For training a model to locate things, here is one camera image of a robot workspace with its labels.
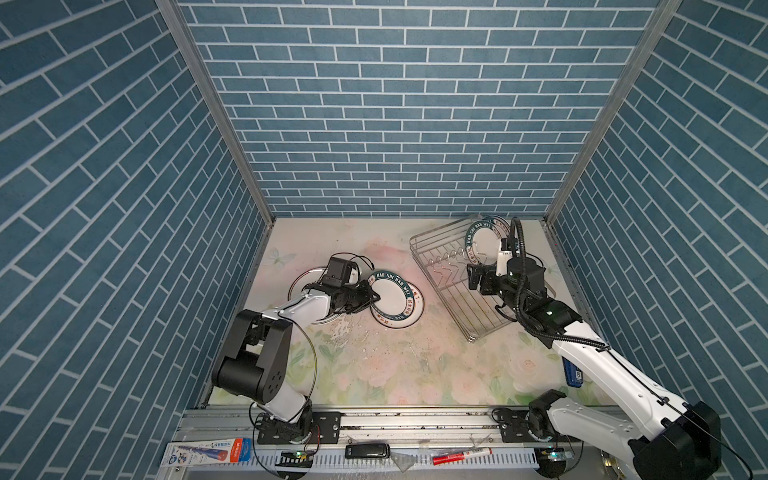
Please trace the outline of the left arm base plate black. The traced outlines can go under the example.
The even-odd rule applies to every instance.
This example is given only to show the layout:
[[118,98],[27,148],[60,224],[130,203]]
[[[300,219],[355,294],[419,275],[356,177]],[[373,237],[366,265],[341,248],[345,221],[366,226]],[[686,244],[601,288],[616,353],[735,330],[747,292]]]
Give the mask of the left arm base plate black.
[[256,420],[259,445],[288,445],[320,443],[336,444],[341,429],[342,414],[338,411],[317,411],[311,415],[304,413],[297,422],[288,423],[260,414]]

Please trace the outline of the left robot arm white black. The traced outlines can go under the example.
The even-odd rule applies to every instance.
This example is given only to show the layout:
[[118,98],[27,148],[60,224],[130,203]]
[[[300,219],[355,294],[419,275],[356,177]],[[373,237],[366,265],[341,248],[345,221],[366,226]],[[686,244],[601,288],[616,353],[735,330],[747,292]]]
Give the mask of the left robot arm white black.
[[380,300],[368,281],[335,285],[314,282],[301,295],[275,309],[243,310],[214,361],[211,382],[232,395],[256,402],[273,418],[296,424],[310,409],[308,396],[286,380],[294,331],[340,314],[356,314]]

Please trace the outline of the metal wire dish rack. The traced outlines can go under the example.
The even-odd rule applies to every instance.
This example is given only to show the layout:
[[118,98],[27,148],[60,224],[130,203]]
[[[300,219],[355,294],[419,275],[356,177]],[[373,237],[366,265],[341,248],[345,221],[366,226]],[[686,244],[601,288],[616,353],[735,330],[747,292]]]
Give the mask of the metal wire dish rack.
[[496,266],[500,248],[522,224],[514,218],[476,215],[432,227],[409,240],[414,261],[470,343],[509,324],[495,309],[502,303],[498,294],[483,295],[482,281],[472,276],[502,271]]

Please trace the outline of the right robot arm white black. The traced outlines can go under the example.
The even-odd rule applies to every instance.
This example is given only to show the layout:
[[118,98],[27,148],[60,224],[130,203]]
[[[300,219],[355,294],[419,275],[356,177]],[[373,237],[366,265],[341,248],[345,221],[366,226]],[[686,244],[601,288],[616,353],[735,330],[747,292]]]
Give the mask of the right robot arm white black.
[[491,265],[466,267],[468,287],[496,296],[545,347],[578,367],[624,413],[588,408],[557,390],[529,404],[530,434],[539,440],[576,437],[624,462],[641,479],[708,479],[722,464],[721,421],[704,402],[690,404],[616,353],[566,303],[547,294],[534,263],[509,260],[499,275]]

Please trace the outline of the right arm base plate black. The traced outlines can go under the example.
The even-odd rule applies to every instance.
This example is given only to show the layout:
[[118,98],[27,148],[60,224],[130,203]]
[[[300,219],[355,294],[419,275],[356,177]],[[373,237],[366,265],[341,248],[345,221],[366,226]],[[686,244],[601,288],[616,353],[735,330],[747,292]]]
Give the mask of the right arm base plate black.
[[497,423],[503,443],[559,443],[576,441],[576,437],[555,433],[537,434],[528,421],[529,411],[497,407],[490,412],[491,419]]

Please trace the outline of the blue box by right arm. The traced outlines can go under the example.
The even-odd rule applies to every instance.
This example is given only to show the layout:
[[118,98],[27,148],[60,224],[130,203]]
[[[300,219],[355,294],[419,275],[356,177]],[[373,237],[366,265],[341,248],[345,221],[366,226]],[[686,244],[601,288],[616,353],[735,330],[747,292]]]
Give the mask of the blue box by right arm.
[[574,363],[562,358],[566,384],[572,388],[581,388],[584,384],[584,373]]

